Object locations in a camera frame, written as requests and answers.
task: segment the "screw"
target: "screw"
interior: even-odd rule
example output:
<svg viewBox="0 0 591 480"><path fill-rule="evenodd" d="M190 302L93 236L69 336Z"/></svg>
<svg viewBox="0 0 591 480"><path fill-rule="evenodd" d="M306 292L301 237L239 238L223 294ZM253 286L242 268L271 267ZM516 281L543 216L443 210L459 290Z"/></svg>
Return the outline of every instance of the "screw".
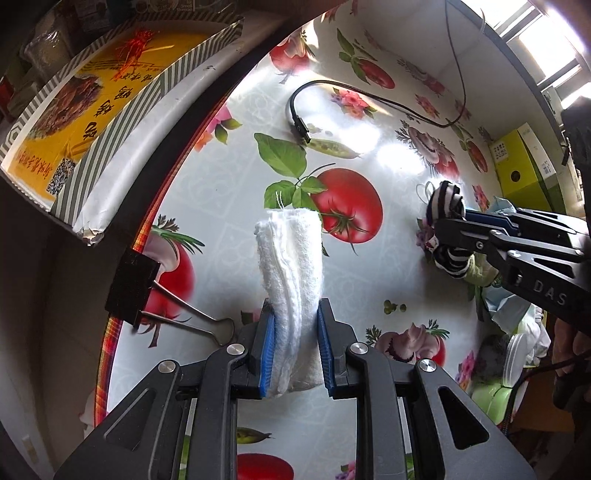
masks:
<svg viewBox="0 0 591 480"><path fill-rule="evenodd" d="M423 358L419 363L418 367L424 372L434 372L437 368L437 364L430 358Z"/></svg>
<svg viewBox="0 0 591 480"><path fill-rule="evenodd" d="M244 350L244 345L241 343L233 343L228 345L228 348L226 348L226 352L228 352L230 355L242 355Z"/></svg>
<svg viewBox="0 0 591 480"><path fill-rule="evenodd" d="M358 353L360 355L363 355L364 353L368 352L368 346L366 344L364 344L363 342L351 343L351 346L349 347L349 349L353 353Z"/></svg>
<svg viewBox="0 0 591 480"><path fill-rule="evenodd" d="M164 362L160 362L158 364L158 371L161 374L172 373L172 372L174 372L175 368L177 368L177 366L172 360L165 360Z"/></svg>

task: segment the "black cable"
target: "black cable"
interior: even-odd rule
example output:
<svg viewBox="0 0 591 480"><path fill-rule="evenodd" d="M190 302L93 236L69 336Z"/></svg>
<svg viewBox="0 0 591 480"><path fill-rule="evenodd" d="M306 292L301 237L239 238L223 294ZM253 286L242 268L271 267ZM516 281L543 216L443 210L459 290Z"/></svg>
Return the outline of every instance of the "black cable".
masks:
<svg viewBox="0 0 591 480"><path fill-rule="evenodd" d="M298 87L290 96L289 99L289 106L290 106L290 111L291 111L291 118L293 119L294 125L295 125L295 129L298 131L298 133L301 135L301 137L306 141L306 143L310 143L310 136L308 135L308 133L310 132L308 130L308 127L306 126L306 124L304 123L304 121L302 120L302 118L297 114L296 112L296 106L295 106L295 100L296 100L296 96L304 89L307 89L308 87L312 86L312 85L318 85L320 83L325 84L325 85L335 85L337 87L342 87L342 88L347 88L349 90L354 90L357 93L361 93L362 95L365 95L369 98L372 98L373 100L376 100L378 102L384 103L386 105L392 106L394 108L398 108L398 109L404 109L403 111L409 112L411 113L413 116L416 116L417 118L420 118L421 120L423 120L424 122L430 124L430 125L434 125L435 127L439 127L439 128L447 128L450 127L454 124L456 124L457 122L460 121L460 119L462 118L462 115L464 114L465 110L466 110L466 84L464 82L464 75L462 74L462 69L460 68L460 62L457 59L457 54L456 54L456 49L453 45L453 40L452 40L452 33L450 31L449 28L449 18L447 15L447 3L449 0L444 0L445 1L445 23L446 23L446 29L447 29L447 39L449 40L449 44L450 47L452 48L452 54L453 54L453 58L456 62L456 66L457 66L457 71L460 74L460 81L462 82L462 94L463 94L463 102L462 102L462 108L460 110L460 113L458 114L458 116L452 120L451 122L448 122L446 124L440 124L438 122L435 122L433 120L431 120L430 118L427 118L424 115L421 115L420 113L416 112L415 110L413 110L410 107L407 107L406 105L403 105L401 103L395 102L394 100L390 100L387 98L384 98L382 96L379 95L375 95L373 93L369 93L366 92L364 90L358 89L357 87L354 87L352 85L348 85L346 83L342 83L342 82L337 82L334 80L312 80L310 82L306 82L303 85L300 85L300 87Z"/></svg>
<svg viewBox="0 0 591 480"><path fill-rule="evenodd" d="M585 350L580 355L576 355L572 358L569 358L568 360L564 360L562 362L558 362L552 365L546 365L545 367L538 367L532 370L531 372L523 375L511 389L509 401L507 403L507 408L505 409L505 416L503 417L503 421L501 422L501 431L503 432L503 434L507 436L509 433L509 424L511 423L511 416L513 415L513 406L515 405L515 399L517 398L517 391L519 390L519 387L526 382L526 380L529 380L531 377L538 374L551 372L552 370L558 370L559 368L568 367L569 365L573 365L577 362L582 362L590 356L591 349Z"/></svg>

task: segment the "striped cloth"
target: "striped cloth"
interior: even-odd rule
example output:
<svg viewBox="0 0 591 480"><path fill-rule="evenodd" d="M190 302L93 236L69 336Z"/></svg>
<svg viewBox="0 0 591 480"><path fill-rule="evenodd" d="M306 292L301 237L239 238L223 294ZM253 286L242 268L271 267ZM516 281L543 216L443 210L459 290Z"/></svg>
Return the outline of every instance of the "striped cloth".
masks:
<svg viewBox="0 0 591 480"><path fill-rule="evenodd" d="M459 218L466 216L463 197L460 195L460 187L444 180L439 185L427 205L427 224L433 226L438 218ZM464 278L470 266L472 252L463 248L439 245L437 239L428 242L427 247L432 246L433 260L435 264L447 272L453 278Z"/></svg>

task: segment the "folded towel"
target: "folded towel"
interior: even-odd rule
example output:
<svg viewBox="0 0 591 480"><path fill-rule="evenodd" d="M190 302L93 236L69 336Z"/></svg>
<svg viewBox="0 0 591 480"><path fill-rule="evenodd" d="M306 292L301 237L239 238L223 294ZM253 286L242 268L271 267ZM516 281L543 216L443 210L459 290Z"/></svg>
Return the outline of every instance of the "folded towel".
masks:
<svg viewBox="0 0 591 480"><path fill-rule="evenodd" d="M275 312L275 352L267 396L323 383L317 338L322 294L322 225L308 209L269 210L255 225L264 286Z"/></svg>

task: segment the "tomato print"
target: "tomato print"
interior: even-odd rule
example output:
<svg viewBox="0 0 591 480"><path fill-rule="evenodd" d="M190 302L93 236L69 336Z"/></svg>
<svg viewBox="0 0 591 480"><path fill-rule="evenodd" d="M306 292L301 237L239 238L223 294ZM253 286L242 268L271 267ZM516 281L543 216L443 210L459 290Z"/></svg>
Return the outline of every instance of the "tomato print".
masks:
<svg viewBox="0 0 591 480"><path fill-rule="evenodd" d="M174 222L174 218L167 219L160 215L157 223L150 229L143 253L160 263L156 281L177 297L188 301L193 294L196 280L189 253L194 254L195 250L201 252L199 247L204 245L199 240L178 233L178 226ZM156 289L151 290L144 309L146 312L171 320L176 320L183 310L180 305ZM150 347L157 346L160 323L154 319L143 318L142 324L148 328L141 333L154 330Z"/></svg>
<svg viewBox="0 0 591 480"><path fill-rule="evenodd" d="M392 77L372 61L359 59L357 60L357 64L370 82L374 82L376 85L387 89L393 89L396 86Z"/></svg>
<svg viewBox="0 0 591 480"><path fill-rule="evenodd" d="M269 55L275 68L284 74L283 80L279 83L285 83L291 75L308 68L310 58L314 57L301 29L274 47Z"/></svg>
<svg viewBox="0 0 591 480"><path fill-rule="evenodd" d="M378 234L384 220L382 202L364 176L346 168L331 168L318 179L327 190L310 197L322 214L324 230L351 246Z"/></svg>
<svg viewBox="0 0 591 480"><path fill-rule="evenodd" d="M486 164L486 159L480 151L480 148L478 148L472 140L468 140L466 142L466 148L468 149L468 155L470 155L470 160L472 160L472 163L474 164L476 169L478 171L486 173L488 171L488 165Z"/></svg>
<svg viewBox="0 0 591 480"><path fill-rule="evenodd" d="M241 453L238 480L293 480L294 469L285 460L265 453Z"/></svg>

